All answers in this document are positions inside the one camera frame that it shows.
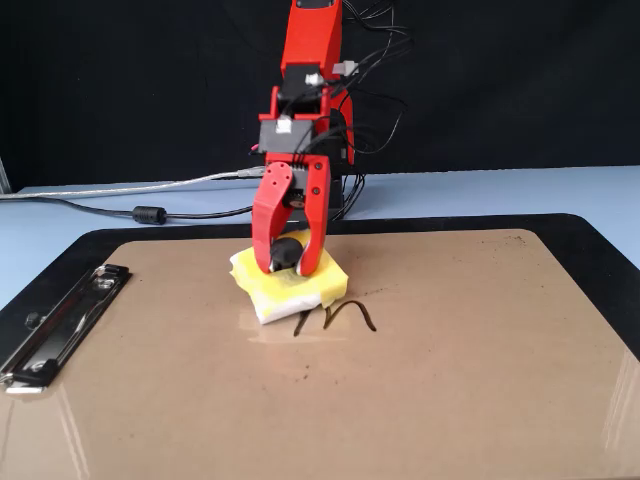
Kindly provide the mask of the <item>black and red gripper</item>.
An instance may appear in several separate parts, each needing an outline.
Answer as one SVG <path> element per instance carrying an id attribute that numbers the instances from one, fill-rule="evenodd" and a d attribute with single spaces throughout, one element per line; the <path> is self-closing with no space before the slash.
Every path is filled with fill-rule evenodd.
<path id="1" fill-rule="evenodd" d="M 252 208 L 252 245 L 258 267 L 264 273 L 291 268 L 295 241 L 279 238 L 290 221 L 305 221 L 309 239 L 298 262 L 297 273 L 310 276 L 317 268 L 327 229 L 331 172 L 327 156 L 298 155 L 313 138 L 312 120 L 279 117 L 262 120 L 258 152 L 264 155 L 265 173 Z M 284 161 L 290 154 L 293 163 Z"/>

